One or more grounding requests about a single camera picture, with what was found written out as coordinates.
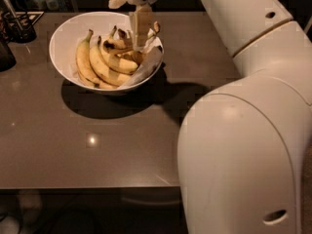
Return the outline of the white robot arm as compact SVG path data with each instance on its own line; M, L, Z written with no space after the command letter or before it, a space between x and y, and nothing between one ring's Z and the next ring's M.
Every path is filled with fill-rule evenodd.
M301 234L312 137L312 47L278 0L201 0L241 77L201 97L180 127L189 234Z

